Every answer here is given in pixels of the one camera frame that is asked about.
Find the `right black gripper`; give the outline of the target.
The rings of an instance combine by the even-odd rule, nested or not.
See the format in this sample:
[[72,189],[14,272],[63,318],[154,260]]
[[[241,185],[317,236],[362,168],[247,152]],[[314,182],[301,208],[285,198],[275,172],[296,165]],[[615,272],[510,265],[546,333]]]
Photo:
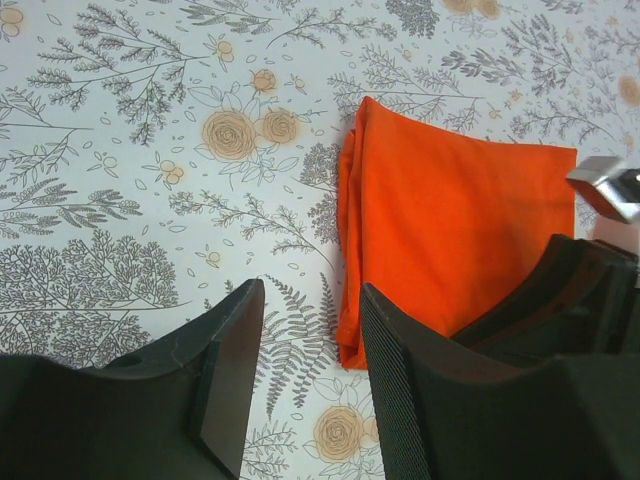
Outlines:
[[527,278],[452,338],[519,368],[556,355],[636,353],[638,260],[601,240],[555,234]]

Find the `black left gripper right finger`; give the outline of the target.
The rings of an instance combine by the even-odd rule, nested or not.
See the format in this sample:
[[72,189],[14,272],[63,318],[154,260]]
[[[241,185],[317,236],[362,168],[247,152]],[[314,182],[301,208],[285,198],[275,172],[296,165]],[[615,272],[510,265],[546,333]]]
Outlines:
[[635,479],[639,358],[516,368],[422,325],[375,286],[361,326],[389,479]]

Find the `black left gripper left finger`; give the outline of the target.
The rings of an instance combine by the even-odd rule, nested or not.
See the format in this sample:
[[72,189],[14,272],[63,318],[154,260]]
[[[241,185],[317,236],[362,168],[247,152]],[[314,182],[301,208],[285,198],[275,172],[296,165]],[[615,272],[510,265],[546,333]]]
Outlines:
[[264,318],[264,285],[101,368],[1,359],[5,479],[236,479]]

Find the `orange t shirt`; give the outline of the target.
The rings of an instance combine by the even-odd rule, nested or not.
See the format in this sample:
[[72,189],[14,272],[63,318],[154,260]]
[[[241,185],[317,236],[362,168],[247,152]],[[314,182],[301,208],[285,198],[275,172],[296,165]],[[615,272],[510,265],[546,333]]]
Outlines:
[[532,271],[551,235],[572,235],[573,148],[500,143],[359,106],[339,157],[337,224],[345,280],[341,365],[367,366],[360,292],[451,336]]

